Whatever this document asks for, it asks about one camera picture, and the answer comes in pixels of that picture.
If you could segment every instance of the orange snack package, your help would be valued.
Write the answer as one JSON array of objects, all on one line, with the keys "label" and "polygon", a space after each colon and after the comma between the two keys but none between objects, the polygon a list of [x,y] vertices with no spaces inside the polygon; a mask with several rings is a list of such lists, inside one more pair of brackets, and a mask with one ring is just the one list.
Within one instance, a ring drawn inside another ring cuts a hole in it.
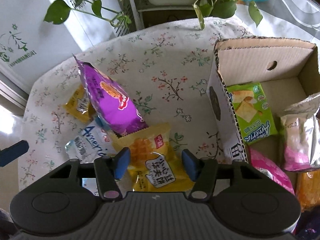
[{"label": "orange snack package", "polygon": [[92,107],[88,94],[82,84],[79,85],[77,90],[69,99],[68,103],[66,103],[63,107],[69,114],[79,119],[83,123],[88,123],[91,121],[92,116],[96,112]]},{"label": "orange snack package", "polygon": [[296,196],[302,212],[320,205],[320,170],[298,175]]},{"label": "orange snack package", "polygon": [[116,151],[130,149],[128,172],[133,191],[187,191],[193,187],[181,159],[169,145],[169,133],[170,125],[162,123],[121,138],[114,136]]}]

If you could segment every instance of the snack package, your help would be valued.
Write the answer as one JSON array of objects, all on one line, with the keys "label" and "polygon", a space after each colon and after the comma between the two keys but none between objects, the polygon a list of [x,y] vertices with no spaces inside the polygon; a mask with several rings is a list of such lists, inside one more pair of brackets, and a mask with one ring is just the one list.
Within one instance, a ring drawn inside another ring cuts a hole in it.
[{"label": "snack package", "polygon": [[320,168],[320,93],[293,104],[281,117],[284,169],[311,171]]},{"label": "snack package", "polygon": [[96,112],[92,107],[88,93],[85,91],[82,84],[79,85],[68,103],[63,107],[69,114],[83,123],[88,123]]},{"label": "snack package", "polygon": [[127,93],[117,82],[95,69],[90,63],[77,59],[76,61],[82,85],[103,122],[122,136],[148,127]]},{"label": "snack package", "polygon": [[271,160],[250,148],[251,165],[274,182],[284,187],[287,191],[294,194],[292,183],[289,177]]},{"label": "snack package", "polygon": [[296,196],[301,211],[311,210],[320,205],[320,170],[300,173],[298,175]]},{"label": "snack package", "polygon": [[130,135],[114,138],[114,147],[129,147],[131,163],[128,167],[134,191],[186,191],[193,182],[184,171],[181,159],[169,145],[168,123],[150,126]]},{"label": "snack package", "polygon": [[277,134],[272,113],[260,83],[227,87],[244,143]]},{"label": "snack package", "polygon": [[101,127],[98,117],[69,141],[65,150],[70,159],[79,159],[81,163],[92,163],[96,158],[117,154],[111,137]]}]

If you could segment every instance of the floor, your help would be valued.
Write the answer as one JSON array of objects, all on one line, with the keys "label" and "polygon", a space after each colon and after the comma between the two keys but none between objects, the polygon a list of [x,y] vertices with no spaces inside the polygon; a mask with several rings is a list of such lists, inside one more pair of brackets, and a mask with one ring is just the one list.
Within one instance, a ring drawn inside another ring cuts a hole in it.
[{"label": "floor", "polygon": [[[0,106],[0,149],[20,141],[22,117]],[[18,160],[0,167],[0,208],[9,211],[11,199],[19,192]]]}]

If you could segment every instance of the cardboard box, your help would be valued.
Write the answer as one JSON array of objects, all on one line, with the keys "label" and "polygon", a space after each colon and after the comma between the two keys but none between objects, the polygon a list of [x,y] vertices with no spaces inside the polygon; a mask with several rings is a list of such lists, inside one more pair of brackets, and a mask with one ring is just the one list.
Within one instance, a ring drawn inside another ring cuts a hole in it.
[{"label": "cardboard box", "polygon": [[[250,155],[244,147],[226,87],[260,82],[279,129],[279,115],[285,107],[320,91],[318,49],[308,41],[253,36],[217,41],[214,56],[207,94],[224,154],[229,162],[234,159],[249,162]],[[250,147],[280,165],[279,142],[280,136],[269,136]],[[287,174],[295,186],[296,174]]]}]

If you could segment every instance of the floral tablecloth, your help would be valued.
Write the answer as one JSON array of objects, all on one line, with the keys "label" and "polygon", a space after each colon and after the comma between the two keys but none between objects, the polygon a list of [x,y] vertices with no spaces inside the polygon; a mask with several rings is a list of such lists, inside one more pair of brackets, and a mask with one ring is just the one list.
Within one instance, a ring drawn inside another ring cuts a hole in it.
[{"label": "floral tablecloth", "polygon": [[[215,41],[249,36],[236,17],[197,19],[158,25],[113,39],[77,55],[118,81],[147,124],[171,124],[170,142],[177,152],[223,162],[223,149],[206,95]],[[43,75],[30,93],[22,139],[29,152],[19,158],[20,190],[68,160],[65,144],[85,124],[62,107],[80,83],[73,57]]]}]

